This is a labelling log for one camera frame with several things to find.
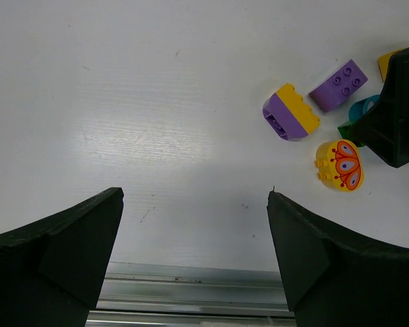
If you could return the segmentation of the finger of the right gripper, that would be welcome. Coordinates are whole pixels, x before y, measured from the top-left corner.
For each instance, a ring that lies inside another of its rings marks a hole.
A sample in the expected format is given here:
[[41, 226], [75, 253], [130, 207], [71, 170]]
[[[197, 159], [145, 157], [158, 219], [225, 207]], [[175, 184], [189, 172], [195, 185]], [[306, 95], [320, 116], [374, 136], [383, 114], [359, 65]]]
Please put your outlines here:
[[378, 101], [349, 134], [394, 168], [409, 163], [409, 48], [392, 54]]

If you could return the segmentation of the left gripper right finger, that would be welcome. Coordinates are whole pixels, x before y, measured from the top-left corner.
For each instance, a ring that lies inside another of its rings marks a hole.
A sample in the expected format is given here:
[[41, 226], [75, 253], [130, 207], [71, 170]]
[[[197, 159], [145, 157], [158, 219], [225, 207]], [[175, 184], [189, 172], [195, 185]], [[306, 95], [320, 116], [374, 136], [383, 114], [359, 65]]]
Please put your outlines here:
[[267, 213], [298, 326], [409, 326], [409, 249], [354, 232], [275, 191]]

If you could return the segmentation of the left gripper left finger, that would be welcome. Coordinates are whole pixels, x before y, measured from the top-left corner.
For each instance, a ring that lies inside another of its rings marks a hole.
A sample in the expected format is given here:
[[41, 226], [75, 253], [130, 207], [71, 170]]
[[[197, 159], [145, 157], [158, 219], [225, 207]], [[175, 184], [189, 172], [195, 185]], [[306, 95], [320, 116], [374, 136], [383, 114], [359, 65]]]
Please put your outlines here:
[[0, 234], [0, 326], [84, 326], [96, 308], [123, 212], [111, 187]]

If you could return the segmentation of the teal frog flower lego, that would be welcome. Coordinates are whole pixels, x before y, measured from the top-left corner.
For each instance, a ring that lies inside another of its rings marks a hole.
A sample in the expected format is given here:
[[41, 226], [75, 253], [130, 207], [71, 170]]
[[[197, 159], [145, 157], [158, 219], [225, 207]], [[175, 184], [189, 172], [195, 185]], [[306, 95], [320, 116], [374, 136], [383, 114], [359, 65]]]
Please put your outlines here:
[[365, 99], [355, 102], [351, 105], [348, 112], [348, 120], [354, 124], [356, 123], [363, 115], [365, 115], [379, 100], [379, 95], [372, 95]]

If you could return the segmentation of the small green lego brick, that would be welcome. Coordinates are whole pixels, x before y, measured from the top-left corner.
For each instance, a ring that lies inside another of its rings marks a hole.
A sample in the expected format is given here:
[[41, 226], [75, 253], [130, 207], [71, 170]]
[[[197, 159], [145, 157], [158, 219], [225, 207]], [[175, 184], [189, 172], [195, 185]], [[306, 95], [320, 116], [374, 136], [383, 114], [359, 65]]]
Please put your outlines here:
[[337, 130], [342, 137], [342, 139], [349, 140], [351, 141], [355, 146], [358, 148], [362, 148], [365, 146], [362, 142], [359, 142], [356, 140], [353, 136], [350, 135], [350, 129], [353, 126], [353, 123], [351, 121], [347, 121], [337, 127]]

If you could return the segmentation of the yellow curved lego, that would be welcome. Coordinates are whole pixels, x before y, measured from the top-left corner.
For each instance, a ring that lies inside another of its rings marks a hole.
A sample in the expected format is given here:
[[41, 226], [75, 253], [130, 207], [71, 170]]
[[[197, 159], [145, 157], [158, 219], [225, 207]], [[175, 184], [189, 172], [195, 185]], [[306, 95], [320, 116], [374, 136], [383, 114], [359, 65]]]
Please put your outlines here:
[[386, 80], [390, 58], [399, 51], [401, 51], [401, 49], [386, 53], [378, 58], [378, 67], [383, 82]]

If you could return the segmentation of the purple and yellow lego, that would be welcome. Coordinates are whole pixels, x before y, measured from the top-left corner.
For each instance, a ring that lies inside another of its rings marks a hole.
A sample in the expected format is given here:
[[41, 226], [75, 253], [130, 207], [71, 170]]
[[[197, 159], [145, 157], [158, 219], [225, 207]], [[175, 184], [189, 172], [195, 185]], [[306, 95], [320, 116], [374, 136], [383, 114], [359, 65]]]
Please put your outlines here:
[[280, 87], [266, 100], [262, 115], [283, 140], [300, 140], [320, 127], [320, 117], [312, 112], [290, 83]]

